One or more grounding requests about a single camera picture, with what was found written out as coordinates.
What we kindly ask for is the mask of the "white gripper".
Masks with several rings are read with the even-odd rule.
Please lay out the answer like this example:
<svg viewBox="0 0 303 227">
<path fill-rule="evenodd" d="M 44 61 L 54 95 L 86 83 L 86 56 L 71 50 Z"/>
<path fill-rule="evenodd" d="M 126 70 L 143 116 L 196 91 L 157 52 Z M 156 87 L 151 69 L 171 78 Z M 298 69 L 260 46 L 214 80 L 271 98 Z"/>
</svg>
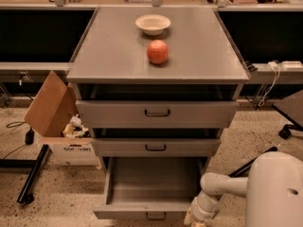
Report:
<svg viewBox="0 0 303 227">
<path fill-rule="evenodd" d="M 191 208 L 187 209 L 184 219 L 186 226 L 191 226 L 195 220 L 195 227 L 206 227 L 203 221 L 214 219 L 219 213 L 219 202 L 213 196 L 202 195 L 195 197 Z"/>
</svg>

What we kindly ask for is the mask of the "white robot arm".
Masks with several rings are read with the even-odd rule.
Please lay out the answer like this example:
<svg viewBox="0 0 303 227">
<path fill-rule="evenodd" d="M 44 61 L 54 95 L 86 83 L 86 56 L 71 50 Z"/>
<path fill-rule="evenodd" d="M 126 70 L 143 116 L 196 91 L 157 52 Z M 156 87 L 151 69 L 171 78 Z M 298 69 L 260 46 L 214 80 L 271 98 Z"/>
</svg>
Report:
<svg viewBox="0 0 303 227">
<path fill-rule="evenodd" d="M 246 199 L 245 227 L 303 227 L 303 162 L 292 155 L 266 152 L 246 177 L 208 172 L 200 185 L 184 219 L 189 227 L 206 227 L 227 194 Z"/>
</svg>

